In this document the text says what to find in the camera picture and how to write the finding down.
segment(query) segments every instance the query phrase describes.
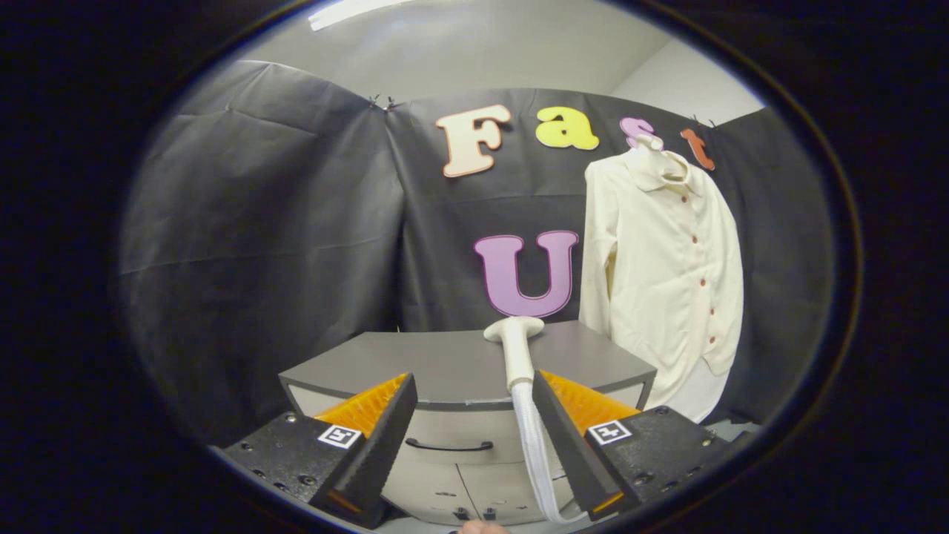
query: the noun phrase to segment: white handle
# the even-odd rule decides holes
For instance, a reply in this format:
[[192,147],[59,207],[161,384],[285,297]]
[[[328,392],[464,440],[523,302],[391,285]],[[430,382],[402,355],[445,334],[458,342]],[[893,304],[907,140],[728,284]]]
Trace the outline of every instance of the white handle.
[[544,330],[544,321],[537,317],[507,317],[484,331],[484,338],[500,341],[504,346],[504,363],[508,375],[508,391],[518,382],[533,382],[528,338]]

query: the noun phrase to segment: person's hand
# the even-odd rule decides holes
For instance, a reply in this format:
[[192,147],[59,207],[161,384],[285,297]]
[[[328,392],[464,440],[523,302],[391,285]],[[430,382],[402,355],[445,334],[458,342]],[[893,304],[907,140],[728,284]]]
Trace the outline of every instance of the person's hand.
[[461,526],[458,534],[511,534],[511,532],[500,524],[469,521]]

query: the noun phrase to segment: white hanger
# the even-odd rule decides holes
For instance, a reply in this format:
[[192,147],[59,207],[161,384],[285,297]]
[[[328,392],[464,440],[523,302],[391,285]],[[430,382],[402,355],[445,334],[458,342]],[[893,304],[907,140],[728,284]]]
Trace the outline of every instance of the white hanger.
[[662,151],[662,139],[639,134],[636,136],[637,144],[642,147],[641,151],[649,159],[651,166],[660,171],[660,175],[670,181],[685,180],[686,169],[681,163],[669,158]]

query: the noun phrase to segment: black drawer pull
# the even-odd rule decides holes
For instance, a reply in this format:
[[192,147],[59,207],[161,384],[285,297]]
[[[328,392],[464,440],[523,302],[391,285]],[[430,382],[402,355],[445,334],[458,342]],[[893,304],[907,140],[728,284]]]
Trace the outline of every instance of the black drawer pull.
[[419,443],[419,440],[415,438],[409,438],[405,440],[406,445],[411,445],[415,448],[427,448],[429,450],[447,450],[449,452],[474,452],[476,450],[488,450],[489,448],[494,448],[494,443],[490,441],[482,441],[480,447],[471,447],[471,448],[446,448],[446,447],[435,447],[432,445],[423,445]]

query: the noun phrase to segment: letter cutout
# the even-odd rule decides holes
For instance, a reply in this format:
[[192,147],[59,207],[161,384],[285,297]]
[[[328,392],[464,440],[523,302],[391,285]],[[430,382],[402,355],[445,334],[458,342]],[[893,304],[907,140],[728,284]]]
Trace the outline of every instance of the letter cutout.
[[656,137],[653,133],[652,124],[647,123],[643,119],[633,119],[632,117],[626,117],[620,121],[620,129],[626,134],[626,143],[629,144],[632,148],[636,148],[640,144],[636,141],[636,136],[638,135],[649,135],[659,140],[660,147],[657,150],[662,150],[662,139]]
[[543,121],[537,126],[537,140],[545,146],[564,148],[576,146],[581,150],[593,150],[600,145],[600,138],[593,135],[590,120],[584,112],[572,107],[545,107],[537,112]]
[[[445,115],[435,121],[435,125],[445,130],[448,139],[448,163],[444,167],[445,176],[457,178],[488,170],[494,165],[494,158],[481,153],[484,143],[491,150],[501,146],[501,130],[497,123],[511,120],[511,112],[503,105],[489,105],[480,109]],[[475,121],[484,121],[475,128]]]
[[573,291],[570,249],[580,238],[573,232],[558,230],[537,236],[537,245],[547,251],[550,286],[542,296],[524,296],[517,281],[517,253],[524,248],[518,236],[493,236],[474,244],[484,260],[484,280],[488,299],[505,315],[545,317],[567,306]]
[[692,153],[696,155],[698,162],[708,170],[714,171],[715,162],[705,155],[705,141],[699,139],[698,135],[696,135],[696,132],[692,131],[692,128],[685,128],[682,130],[681,136],[689,142],[689,146],[692,147]]

